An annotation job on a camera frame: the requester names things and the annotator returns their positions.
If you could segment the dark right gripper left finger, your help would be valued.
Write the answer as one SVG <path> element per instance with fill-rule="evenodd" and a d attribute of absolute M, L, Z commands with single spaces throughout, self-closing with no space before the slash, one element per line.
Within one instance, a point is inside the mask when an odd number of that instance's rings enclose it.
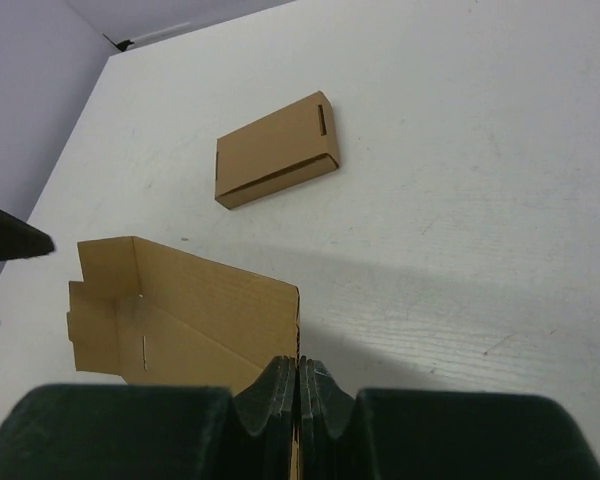
<path fill-rule="evenodd" d="M 223 387 L 55 384 L 0 427 L 0 479 L 287 479 L 296 364 Z"/>

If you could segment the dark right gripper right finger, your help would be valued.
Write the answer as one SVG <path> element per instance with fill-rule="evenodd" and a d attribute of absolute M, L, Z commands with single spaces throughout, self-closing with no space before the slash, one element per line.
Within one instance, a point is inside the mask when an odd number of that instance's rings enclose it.
<path fill-rule="evenodd" d="M 303 479 L 600 479 L 566 410 L 533 395 L 366 388 L 298 367 Z"/>

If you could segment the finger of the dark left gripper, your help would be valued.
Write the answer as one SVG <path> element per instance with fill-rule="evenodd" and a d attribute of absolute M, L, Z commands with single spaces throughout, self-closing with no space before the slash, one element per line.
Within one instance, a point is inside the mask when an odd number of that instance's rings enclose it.
<path fill-rule="evenodd" d="M 0 262 L 45 256 L 54 251 L 49 235 L 0 209 Z"/>

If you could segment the large cardboard box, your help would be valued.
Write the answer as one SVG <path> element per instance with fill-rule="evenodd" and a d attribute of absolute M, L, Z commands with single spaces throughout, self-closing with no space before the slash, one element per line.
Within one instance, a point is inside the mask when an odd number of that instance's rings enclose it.
<path fill-rule="evenodd" d="M 79 371 L 124 386 L 245 391 L 276 357 L 299 357 L 297 287 L 140 237 L 82 241 L 69 285 Z M 291 473 L 298 475 L 298 444 Z"/>

